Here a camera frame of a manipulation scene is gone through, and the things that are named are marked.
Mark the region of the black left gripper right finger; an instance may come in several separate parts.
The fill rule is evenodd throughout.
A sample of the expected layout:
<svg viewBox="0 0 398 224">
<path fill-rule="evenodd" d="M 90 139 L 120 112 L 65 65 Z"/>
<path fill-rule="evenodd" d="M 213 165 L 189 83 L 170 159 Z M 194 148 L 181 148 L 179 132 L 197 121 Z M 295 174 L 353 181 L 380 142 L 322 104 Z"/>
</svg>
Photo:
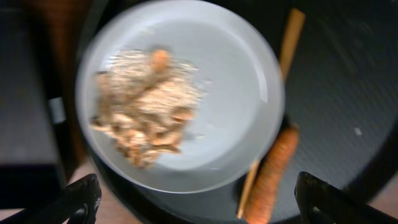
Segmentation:
<svg viewBox="0 0 398 224">
<path fill-rule="evenodd" d="M 397 219 L 364 203 L 309 174 L 300 172 L 295 199 L 303 223 L 397 224 Z"/>
</svg>

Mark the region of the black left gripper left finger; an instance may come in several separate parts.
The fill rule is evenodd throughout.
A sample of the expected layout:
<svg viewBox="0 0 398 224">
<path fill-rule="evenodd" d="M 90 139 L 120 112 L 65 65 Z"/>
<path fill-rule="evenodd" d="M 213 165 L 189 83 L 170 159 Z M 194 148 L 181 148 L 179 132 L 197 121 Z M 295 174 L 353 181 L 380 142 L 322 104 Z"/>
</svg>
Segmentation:
<svg viewBox="0 0 398 224">
<path fill-rule="evenodd" d="M 96 174 L 88 174 L 66 186 L 48 204 L 26 208 L 1 224 L 95 224 L 102 191 Z"/>
</svg>

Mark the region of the orange carrot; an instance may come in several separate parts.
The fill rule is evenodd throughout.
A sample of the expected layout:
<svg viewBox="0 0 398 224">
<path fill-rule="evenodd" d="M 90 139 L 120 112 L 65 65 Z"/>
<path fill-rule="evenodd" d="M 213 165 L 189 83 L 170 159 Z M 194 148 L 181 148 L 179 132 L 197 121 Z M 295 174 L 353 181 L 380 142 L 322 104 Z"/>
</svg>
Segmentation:
<svg viewBox="0 0 398 224">
<path fill-rule="evenodd" d="M 290 126 L 283 129 L 269 149 L 244 208 L 248 224 L 266 224 L 271 220 L 277 201 L 280 181 L 295 153 L 299 131 Z"/>
</svg>

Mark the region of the grey plate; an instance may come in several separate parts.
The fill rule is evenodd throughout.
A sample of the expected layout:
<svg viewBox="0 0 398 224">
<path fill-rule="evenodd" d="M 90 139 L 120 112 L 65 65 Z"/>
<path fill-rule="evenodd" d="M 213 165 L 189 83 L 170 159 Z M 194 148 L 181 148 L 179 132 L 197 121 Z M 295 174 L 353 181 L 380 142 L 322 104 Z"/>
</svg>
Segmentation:
<svg viewBox="0 0 398 224">
<path fill-rule="evenodd" d="M 196 66 L 193 79 L 205 95 L 185 130 L 181 154 L 165 154 L 143 170 L 91 129 L 93 76 L 121 49 L 155 47 Z M 124 179 L 175 194 L 213 190 L 244 175 L 273 143 L 284 104 L 279 65 L 267 41 L 242 17 L 206 1 L 149 1 L 120 13 L 87 48 L 75 84 L 76 113 L 95 154 Z"/>
</svg>

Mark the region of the wooden chopstick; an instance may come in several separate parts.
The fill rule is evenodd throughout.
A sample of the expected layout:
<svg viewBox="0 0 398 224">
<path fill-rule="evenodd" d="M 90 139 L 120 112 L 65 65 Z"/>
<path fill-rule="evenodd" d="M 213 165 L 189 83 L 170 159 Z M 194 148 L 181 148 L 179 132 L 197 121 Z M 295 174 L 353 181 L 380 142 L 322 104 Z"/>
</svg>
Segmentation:
<svg viewBox="0 0 398 224">
<path fill-rule="evenodd" d="M 285 31 L 280 48 L 279 65 L 282 72 L 282 79 L 286 81 L 290 66 L 292 64 L 294 53 L 302 32 L 302 28 L 305 22 L 305 14 L 298 9 L 292 9 L 290 11 Z M 248 197 L 254 183 L 257 179 L 258 172 L 264 162 L 256 161 L 252 164 L 244 182 L 243 191 L 239 201 L 239 207 L 237 211 L 237 217 L 242 219 L 244 217 L 244 208 L 248 202 Z"/>
</svg>

